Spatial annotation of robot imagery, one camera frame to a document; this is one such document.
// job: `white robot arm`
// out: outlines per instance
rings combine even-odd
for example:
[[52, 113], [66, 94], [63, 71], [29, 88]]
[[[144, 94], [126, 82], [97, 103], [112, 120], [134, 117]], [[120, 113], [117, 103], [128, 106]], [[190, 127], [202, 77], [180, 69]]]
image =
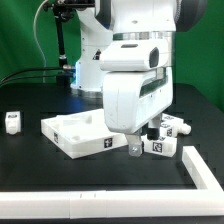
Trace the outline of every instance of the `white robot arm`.
[[101, 69], [110, 71], [103, 83], [105, 122], [125, 134], [131, 155], [140, 156], [141, 135], [159, 137], [160, 115], [172, 102], [173, 37], [182, 0], [110, 4], [113, 42], [100, 55]]

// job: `green screen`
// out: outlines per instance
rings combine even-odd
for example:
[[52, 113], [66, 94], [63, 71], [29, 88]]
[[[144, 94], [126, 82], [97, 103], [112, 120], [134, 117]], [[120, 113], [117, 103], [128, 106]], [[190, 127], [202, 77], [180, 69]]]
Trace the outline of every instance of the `green screen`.
[[[0, 1], [1, 78], [19, 69], [43, 66], [32, 27], [36, 10], [41, 3], [42, 0]], [[76, 14], [74, 19], [63, 24], [63, 30], [68, 62], [74, 64], [80, 57], [81, 50]], [[58, 66], [56, 26], [51, 10], [41, 11], [37, 21], [37, 35], [47, 59], [47, 66]], [[208, 9], [200, 22], [190, 31], [176, 34], [175, 54], [174, 81], [195, 86], [224, 111], [223, 0], [208, 0]]]

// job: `white frame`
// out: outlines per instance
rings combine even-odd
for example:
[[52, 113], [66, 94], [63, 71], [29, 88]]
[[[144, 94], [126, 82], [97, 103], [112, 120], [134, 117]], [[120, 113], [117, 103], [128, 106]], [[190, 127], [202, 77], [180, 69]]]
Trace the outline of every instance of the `white frame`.
[[193, 146], [182, 161], [197, 190], [0, 193], [0, 219], [224, 215], [224, 193]]

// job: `black table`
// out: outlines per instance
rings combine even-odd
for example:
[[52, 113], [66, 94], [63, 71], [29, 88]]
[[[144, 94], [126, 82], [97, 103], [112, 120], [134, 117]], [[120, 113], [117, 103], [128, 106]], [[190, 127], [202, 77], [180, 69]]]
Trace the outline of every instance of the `black table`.
[[[194, 87], [174, 86], [166, 113], [192, 126], [179, 136], [173, 158], [143, 154], [128, 147], [72, 160], [41, 133], [41, 119], [102, 108], [102, 102], [80, 98], [54, 84], [11, 84], [0, 89], [0, 191], [75, 191], [195, 189], [181, 162], [183, 146], [195, 146], [224, 188], [224, 115]], [[5, 114], [21, 111], [22, 132], [5, 132]], [[224, 223], [224, 217], [170, 217], [88, 220], [32, 220], [33, 223]], [[0, 220], [31, 223], [31, 220]]]

